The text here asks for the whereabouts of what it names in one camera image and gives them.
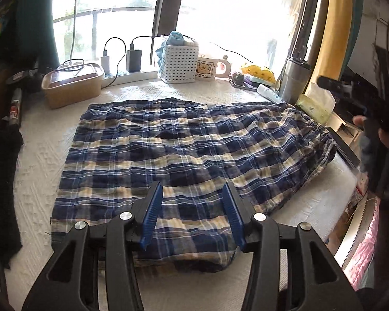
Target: balcony railing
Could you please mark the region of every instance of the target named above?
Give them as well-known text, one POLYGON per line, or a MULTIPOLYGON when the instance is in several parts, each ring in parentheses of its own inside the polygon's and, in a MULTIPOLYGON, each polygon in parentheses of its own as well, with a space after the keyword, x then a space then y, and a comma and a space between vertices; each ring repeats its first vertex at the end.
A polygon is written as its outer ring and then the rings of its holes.
MULTIPOLYGON (((92 15, 92 39, 91 39, 91 51, 92 59, 96 60, 96 23, 98 21, 98 14, 100 13, 111 13, 114 11, 152 11, 154 12, 154 7, 115 7, 115 8, 102 8, 102 9, 92 9, 87 11, 81 11, 76 13, 76 17, 92 15)), ((73 18, 73 14, 66 15, 60 18, 55 18, 53 23, 62 22, 65 20, 70 20, 73 18)))

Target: yellow plush toy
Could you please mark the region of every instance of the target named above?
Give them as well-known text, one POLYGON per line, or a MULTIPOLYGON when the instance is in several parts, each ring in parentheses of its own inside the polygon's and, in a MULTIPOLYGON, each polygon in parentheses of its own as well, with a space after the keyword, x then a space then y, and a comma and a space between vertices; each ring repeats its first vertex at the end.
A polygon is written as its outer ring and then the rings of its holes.
POLYGON ((270 83, 275 83, 274 73, 267 67, 259 67, 255 64, 248 63, 241 67, 241 71, 243 74, 250 74, 270 83))

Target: white textured tablecloth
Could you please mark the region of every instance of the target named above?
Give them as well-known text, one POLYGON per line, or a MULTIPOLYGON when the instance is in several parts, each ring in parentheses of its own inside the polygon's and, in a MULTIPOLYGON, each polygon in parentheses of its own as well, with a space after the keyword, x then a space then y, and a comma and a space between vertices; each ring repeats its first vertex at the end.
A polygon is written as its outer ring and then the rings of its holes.
MULTIPOLYGON (((15 210, 23 248, 6 270, 9 301, 16 311, 36 277, 52 255, 49 219, 60 175, 80 116, 90 103, 127 99, 176 97, 199 103, 264 101, 259 94, 235 89, 225 80, 214 83, 166 85, 159 80, 117 85, 97 98, 50 110, 41 94, 23 101, 21 133, 24 139, 15 174, 15 210)), ((296 226, 307 221, 326 239, 343 213, 356 185, 356 177, 336 155, 326 169, 302 188, 273 217, 278 223, 296 226)), ((146 311, 240 310, 251 265, 251 254, 239 254, 222 272, 139 275, 138 284, 146 311)), ((287 281, 286 258, 281 260, 280 285, 287 281)), ((101 309, 106 308, 103 289, 101 309)))

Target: stainless steel bottle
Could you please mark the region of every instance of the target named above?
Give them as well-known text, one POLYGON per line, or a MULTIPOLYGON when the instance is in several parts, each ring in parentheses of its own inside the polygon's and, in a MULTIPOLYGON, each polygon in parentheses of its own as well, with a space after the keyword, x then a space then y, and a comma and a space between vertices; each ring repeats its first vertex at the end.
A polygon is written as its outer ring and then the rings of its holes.
POLYGON ((285 65, 279 95, 291 105, 295 105, 310 79, 311 67, 304 61, 290 57, 285 65))

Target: finger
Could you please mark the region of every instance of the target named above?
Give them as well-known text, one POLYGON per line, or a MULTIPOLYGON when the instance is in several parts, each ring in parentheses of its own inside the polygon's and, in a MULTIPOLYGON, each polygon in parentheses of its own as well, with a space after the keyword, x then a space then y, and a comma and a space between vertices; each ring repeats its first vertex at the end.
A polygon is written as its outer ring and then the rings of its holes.
POLYGON ((379 129, 379 139, 389 149, 389 132, 379 129))
POLYGON ((366 120, 365 116, 354 116, 353 117, 353 123, 357 126, 362 128, 363 127, 363 122, 366 120))

